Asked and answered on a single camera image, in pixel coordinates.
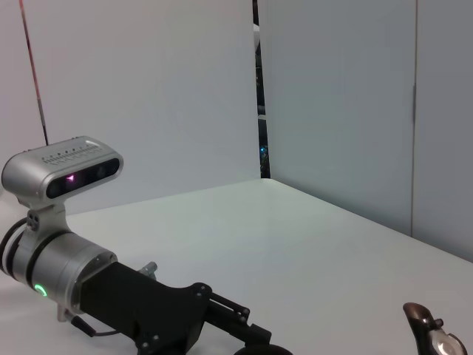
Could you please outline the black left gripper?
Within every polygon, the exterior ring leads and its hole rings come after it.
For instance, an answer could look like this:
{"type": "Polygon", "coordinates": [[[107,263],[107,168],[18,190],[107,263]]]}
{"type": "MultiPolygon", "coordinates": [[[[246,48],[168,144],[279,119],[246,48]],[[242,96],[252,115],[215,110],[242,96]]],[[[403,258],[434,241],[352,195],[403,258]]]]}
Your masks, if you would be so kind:
{"type": "Polygon", "coordinates": [[[204,320],[242,342],[270,342],[271,332],[248,324],[250,309],[208,285],[172,288],[121,263],[81,287],[80,310],[132,339],[139,351],[189,351],[204,320]]]}

